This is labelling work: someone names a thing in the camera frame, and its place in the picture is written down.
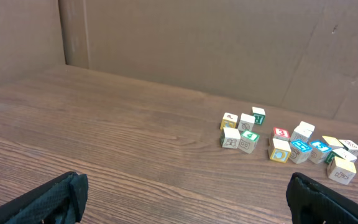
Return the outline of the white-top green-sided block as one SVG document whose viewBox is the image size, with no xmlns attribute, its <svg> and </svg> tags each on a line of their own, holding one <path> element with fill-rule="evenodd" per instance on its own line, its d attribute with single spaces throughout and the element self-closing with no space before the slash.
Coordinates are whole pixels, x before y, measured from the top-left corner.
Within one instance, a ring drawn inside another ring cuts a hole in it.
<svg viewBox="0 0 358 224">
<path fill-rule="evenodd" d="M 349 151 L 345 150 L 344 148 L 338 148 L 330 151 L 324 162 L 326 164 L 330 164 L 334 157 L 340 157 L 350 162 L 355 162 L 357 160 L 357 157 L 351 154 Z"/>
</svg>

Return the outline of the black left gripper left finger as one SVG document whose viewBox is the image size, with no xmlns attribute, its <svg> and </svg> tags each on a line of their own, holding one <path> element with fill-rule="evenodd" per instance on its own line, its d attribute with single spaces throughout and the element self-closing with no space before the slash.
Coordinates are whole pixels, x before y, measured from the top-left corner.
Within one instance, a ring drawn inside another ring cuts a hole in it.
<svg viewBox="0 0 358 224">
<path fill-rule="evenodd" d="M 0 206 L 2 223 L 79 223 L 88 200 L 86 174 L 66 172 Z"/>
</svg>

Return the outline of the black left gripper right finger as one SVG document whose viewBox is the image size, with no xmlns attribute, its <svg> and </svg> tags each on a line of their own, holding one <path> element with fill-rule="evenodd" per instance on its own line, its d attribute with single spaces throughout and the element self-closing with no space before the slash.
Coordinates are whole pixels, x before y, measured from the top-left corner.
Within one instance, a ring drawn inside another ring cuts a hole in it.
<svg viewBox="0 0 358 224">
<path fill-rule="evenodd" d="M 358 223 L 358 204 L 308 176 L 295 172 L 287 186 L 294 224 Z"/>
</svg>

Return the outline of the white block red drawing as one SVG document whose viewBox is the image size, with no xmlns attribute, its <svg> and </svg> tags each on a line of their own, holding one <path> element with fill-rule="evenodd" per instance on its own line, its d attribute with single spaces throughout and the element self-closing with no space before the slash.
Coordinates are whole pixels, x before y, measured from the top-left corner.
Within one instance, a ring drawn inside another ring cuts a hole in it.
<svg viewBox="0 0 358 224">
<path fill-rule="evenodd" d="M 349 139 L 340 139 L 339 142 L 343 145 L 343 148 L 351 154 L 358 156 L 358 145 Z"/>
</svg>

